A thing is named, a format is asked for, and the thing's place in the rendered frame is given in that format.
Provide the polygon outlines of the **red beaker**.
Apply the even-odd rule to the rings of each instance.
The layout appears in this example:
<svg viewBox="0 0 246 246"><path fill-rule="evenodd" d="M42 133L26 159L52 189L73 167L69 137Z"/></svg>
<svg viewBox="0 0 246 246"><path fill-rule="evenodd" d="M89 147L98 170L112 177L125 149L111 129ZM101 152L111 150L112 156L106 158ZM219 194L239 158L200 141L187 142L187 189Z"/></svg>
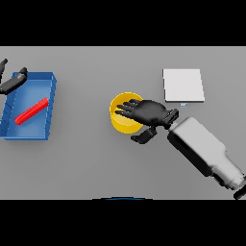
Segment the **red beaker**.
<svg viewBox="0 0 246 246"><path fill-rule="evenodd" d="M16 125L21 125L43 109L45 109L49 105L48 99L46 97L39 100L37 103L35 103L30 108L26 109L24 112L19 114L15 119L14 122Z"/></svg>

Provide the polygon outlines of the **yellow bowl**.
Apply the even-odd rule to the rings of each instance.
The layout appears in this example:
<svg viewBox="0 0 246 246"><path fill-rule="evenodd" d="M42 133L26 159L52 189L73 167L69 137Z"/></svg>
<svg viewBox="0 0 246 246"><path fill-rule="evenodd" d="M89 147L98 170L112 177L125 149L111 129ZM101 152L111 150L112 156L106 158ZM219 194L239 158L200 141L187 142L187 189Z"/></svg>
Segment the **yellow bowl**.
<svg viewBox="0 0 246 246"><path fill-rule="evenodd" d="M135 122L133 119L129 119L115 113L118 111L118 105L122 105L124 102L129 102L131 99L136 99L139 101L142 100L141 96L136 93L123 92L117 94L110 103L111 124L118 132L125 135L134 134L142 128L142 124Z"/></svg>

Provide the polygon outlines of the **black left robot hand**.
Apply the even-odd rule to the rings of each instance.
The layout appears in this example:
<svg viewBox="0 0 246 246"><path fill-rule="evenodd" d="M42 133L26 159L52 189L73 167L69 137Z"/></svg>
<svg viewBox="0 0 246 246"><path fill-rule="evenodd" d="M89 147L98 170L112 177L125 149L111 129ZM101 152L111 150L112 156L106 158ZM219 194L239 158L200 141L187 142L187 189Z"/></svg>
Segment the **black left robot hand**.
<svg viewBox="0 0 246 246"><path fill-rule="evenodd" d="M0 61L0 94L8 95L13 92L15 89L22 86L27 81L27 73L28 70L26 67L20 69L18 74L12 78L10 78L5 83L1 83L2 75L5 71L5 65L7 64L8 60L3 59Z"/></svg>

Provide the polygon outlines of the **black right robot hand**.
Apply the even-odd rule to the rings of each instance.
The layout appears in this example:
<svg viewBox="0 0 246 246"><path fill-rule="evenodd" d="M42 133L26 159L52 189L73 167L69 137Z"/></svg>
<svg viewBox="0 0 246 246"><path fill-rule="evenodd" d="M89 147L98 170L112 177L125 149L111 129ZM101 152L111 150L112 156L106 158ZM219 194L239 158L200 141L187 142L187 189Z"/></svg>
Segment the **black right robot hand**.
<svg viewBox="0 0 246 246"><path fill-rule="evenodd" d="M162 126L168 130L179 117L177 109L168 110L163 104L153 100L131 99L122 105L117 105L116 114L133 119L135 122L148 126L140 135L132 135L131 140L139 144L145 144L158 132L157 127Z"/></svg>

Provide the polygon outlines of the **pale square measuring scale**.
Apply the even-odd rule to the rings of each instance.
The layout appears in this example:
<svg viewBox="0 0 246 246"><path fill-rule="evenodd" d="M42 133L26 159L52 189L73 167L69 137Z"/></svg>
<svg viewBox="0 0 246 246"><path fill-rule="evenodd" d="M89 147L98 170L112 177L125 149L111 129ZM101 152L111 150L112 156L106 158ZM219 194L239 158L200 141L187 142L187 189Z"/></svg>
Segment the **pale square measuring scale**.
<svg viewBox="0 0 246 246"><path fill-rule="evenodd" d="M198 68L165 68L162 70L166 103L204 103L205 93Z"/></svg>

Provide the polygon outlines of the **blue tray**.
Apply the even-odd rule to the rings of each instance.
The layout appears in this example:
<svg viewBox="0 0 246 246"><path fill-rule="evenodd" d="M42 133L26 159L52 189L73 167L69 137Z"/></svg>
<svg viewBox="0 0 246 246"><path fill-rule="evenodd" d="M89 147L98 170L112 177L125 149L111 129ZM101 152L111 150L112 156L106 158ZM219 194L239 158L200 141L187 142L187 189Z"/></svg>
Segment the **blue tray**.
<svg viewBox="0 0 246 246"><path fill-rule="evenodd" d="M0 138L6 140L47 140L50 135L52 110L56 94L56 77L53 72L28 72L27 81L6 96L0 117ZM23 121L15 119L29 111L42 99L48 101L45 108Z"/></svg>

